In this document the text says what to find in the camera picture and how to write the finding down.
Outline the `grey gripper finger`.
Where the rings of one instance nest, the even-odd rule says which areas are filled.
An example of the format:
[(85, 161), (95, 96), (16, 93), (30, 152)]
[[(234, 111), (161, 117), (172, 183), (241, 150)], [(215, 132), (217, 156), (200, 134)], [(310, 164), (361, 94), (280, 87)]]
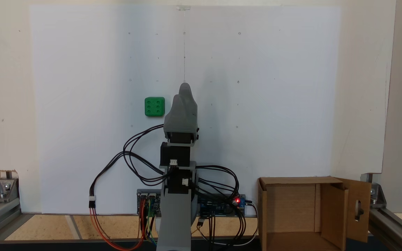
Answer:
[(191, 87), (188, 83), (182, 83), (180, 86), (181, 100), (181, 116), (180, 122), (182, 128), (197, 128), (198, 127), (198, 105), (194, 100)]
[(172, 107), (169, 113), (165, 116), (165, 128), (177, 128), (184, 124), (186, 120), (185, 102), (181, 95), (174, 95)]

